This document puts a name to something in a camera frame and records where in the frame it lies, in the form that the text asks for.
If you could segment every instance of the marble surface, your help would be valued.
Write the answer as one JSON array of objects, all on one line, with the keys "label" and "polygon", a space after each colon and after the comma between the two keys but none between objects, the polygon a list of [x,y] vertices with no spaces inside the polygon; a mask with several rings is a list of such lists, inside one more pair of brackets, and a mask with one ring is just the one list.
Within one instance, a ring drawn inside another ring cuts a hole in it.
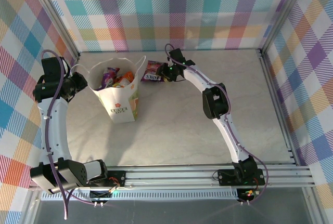
[{"label": "marble surface", "polygon": [[[87,52],[80,64],[90,69],[112,57],[136,62],[143,55],[147,60],[166,60],[164,52]],[[289,161],[255,50],[184,51],[183,55],[210,79],[225,84],[246,148],[264,161]],[[87,75],[81,67],[78,71]],[[103,159],[108,166],[231,162],[222,135],[203,113],[201,92],[190,82],[140,82],[138,107],[136,122],[113,124],[89,88],[78,93],[67,113],[72,158]]]}]

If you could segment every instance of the checkered pattern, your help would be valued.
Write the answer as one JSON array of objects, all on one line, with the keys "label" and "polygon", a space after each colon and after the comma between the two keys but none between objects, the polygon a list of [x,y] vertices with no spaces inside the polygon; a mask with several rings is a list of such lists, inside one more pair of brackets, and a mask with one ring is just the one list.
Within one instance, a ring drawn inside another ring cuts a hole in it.
[{"label": "checkered pattern", "polygon": [[73,62],[38,0],[0,0],[0,223],[17,223],[41,148],[32,90],[42,74],[40,53]]},{"label": "checkered pattern", "polygon": [[268,55],[293,143],[333,223],[333,0],[297,0]]},{"label": "checkered pattern", "polygon": [[52,1],[80,50],[138,51],[258,48],[285,0]]}]

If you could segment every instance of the plaid wallpaper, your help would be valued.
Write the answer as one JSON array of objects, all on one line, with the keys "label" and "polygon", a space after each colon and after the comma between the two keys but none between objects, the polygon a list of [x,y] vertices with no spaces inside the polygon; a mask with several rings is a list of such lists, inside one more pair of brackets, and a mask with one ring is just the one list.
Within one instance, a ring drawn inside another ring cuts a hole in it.
[{"label": "plaid wallpaper", "polygon": [[38,0],[0,0],[0,223],[17,223],[29,170],[41,148],[40,114],[32,90],[42,75],[40,53],[70,56]]},{"label": "plaid wallpaper", "polygon": [[297,0],[268,55],[293,143],[333,223],[333,0]]},{"label": "plaid wallpaper", "polygon": [[82,51],[258,48],[285,0],[52,0]]}]

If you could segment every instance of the purple snack package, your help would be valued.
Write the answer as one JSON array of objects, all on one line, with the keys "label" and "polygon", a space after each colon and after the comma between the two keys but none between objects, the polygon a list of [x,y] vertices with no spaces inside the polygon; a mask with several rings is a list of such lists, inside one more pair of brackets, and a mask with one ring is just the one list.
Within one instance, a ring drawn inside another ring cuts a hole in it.
[{"label": "purple snack package", "polygon": [[107,67],[104,69],[101,87],[98,90],[111,87],[114,79],[117,77],[119,68]]},{"label": "purple snack package", "polygon": [[145,70],[144,76],[141,78],[141,81],[164,82],[163,77],[156,75],[158,67],[160,67],[163,64],[164,62],[148,60],[147,68]]}]

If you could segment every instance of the white paper bag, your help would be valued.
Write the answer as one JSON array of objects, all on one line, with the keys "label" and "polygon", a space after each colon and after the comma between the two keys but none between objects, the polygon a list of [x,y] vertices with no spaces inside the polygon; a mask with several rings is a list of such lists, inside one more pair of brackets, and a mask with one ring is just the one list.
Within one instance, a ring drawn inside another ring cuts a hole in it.
[{"label": "white paper bag", "polygon": [[[137,64],[126,58],[113,58],[100,62],[92,67],[87,79],[88,86],[99,98],[114,123],[133,122],[137,117],[138,107],[138,71],[146,60],[143,56]],[[134,80],[124,88],[109,87],[96,90],[100,87],[104,69],[107,67],[119,68],[118,74],[122,75],[132,71]]]}]

